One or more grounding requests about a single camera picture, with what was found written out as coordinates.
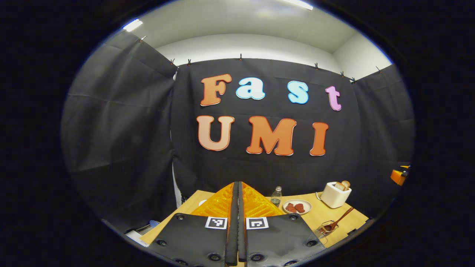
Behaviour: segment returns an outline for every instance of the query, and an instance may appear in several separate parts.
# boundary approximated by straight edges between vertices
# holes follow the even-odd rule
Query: water bottle
[[[276,205],[277,207],[279,207],[279,204],[280,204],[280,199],[282,198],[282,187],[280,186],[277,186],[275,188],[275,191],[274,193],[272,193],[272,196],[270,197],[270,201]]]

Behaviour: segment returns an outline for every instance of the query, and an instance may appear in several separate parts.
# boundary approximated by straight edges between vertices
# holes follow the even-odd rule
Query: metal basket
[[[335,230],[338,229],[338,224],[335,226],[335,228],[331,231],[327,231],[325,229],[325,226],[326,225],[330,225],[332,223],[334,223],[335,221],[334,220],[329,220],[329,221],[326,221],[324,223],[322,223],[317,229],[313,230],[313,233],[317,236],[318,239],[320,238],[324,238],[326,236],[328,236],[329,234],[333,233]]]

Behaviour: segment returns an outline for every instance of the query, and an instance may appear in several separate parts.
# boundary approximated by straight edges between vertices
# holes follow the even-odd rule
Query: meat
[[[304,205],[301,204],[301,203],[297,204],[297,205],[295,206],[295,209],[296,209],[299,213],[305,212],[305,210],[304,210]]]
[[[294,208],[294,205],[292,203],[289,203],[285,209],[292,213],[297,212],[297,210]]]

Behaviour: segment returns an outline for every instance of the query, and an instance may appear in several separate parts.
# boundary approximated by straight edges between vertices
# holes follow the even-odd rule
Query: black curtain
[[[390,179],[392,169],[410,161],[413,148],[412,106],[394,66],[350,83],[347,77],[314,67],[267,59],[220,59],[179,67],[173,86],[171,134],[175,153],[175,178],[182,194],[195,190],[216,192],[233,181],[244,181],[264,195],[276,186],[284,195],[322,191],[331,181],[348,180],[352,193],[348,203],[375,216],[395,196],[399,186]],[[211,76],[230,74],[226,92],[217,95],[217,105],[201,106],[203,84]],[[263,81],[266,96],[261,100],[236,96],[238,82],[246,77]],[[287,84],[304,82],[308,102],[288,99]],[[325,89],[340,93],[340,111],[330,107]],[[235,118],[229,146],[210,151],[198,142],[199,115],[214,117],[211,140],[220,139],[219,116]],[[272,129],[281,119],[297,122],[291,156],[248,154],[251,116],[264,116]],[[312,124],[328,124],[323,156],[309,154],[314,140]]]
[[[67,95],[61,125],[67,168],[92,210],[119,231],[161,221],[176,208],[170,140],[176,69],[123,31],[90,56]]]

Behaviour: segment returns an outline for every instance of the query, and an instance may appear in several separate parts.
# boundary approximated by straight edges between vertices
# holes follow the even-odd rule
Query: wooden table
[[[167,225],[167,223],[172,218],[173,214],[179,212],[184,214],[192,213],[197,207],[198,203],[202,200],[209,199],[214,193],[197,190],[189,199],[185,201],[176,211],[170,214],[166,219],[164,219],[158,226],[154,227],[152,230],[144,234],[140,239],[146,242],[147,244],[152,243],[155,238],[160,234],[161,230]],[[328,207],[325,203],[318,200],[315,196],[315,193],[305,194],[305,195],[295,195],[295,196],[283,196],[280,201],[279,208],[282,209],[282,205],[287,200],[292,199],[302,199],[311,203],[312,210],[307,214],[301,215],[310,229],[315,230],[323,222],[328,220],[338,220],[351,206],[347,203],[343,206],[332,209]],[[345,218],[343,218],[339,223],[339,228],[331,235],[321,239],[320,241],[326,248],[329,248],[336,244],[338,241],[348,236],[348,233],[353,229],[358,229],[361,227],[368,217],[357,210],[351,211]],[[244,263],[239,262],[238,266],[243,267]]]

